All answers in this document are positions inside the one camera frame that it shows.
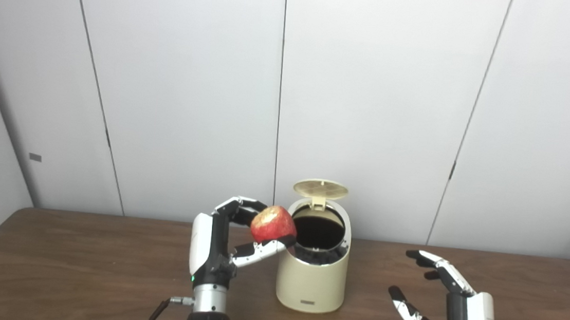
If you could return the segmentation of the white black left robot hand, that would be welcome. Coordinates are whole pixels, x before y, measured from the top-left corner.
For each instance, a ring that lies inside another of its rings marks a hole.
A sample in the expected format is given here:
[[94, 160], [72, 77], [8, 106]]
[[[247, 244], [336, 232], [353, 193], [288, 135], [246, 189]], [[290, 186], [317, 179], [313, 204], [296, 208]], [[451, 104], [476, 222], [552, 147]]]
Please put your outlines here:
[[[229, 250], [231, 225], [249, 228], [252, 242]], [[229, 287], [239, 268], [271, 258], [296, 244], [297, 229], [282, 206], [234, 196], [209, 214], [199, 213], [192, 225], [189, 269], [193, 286]]]

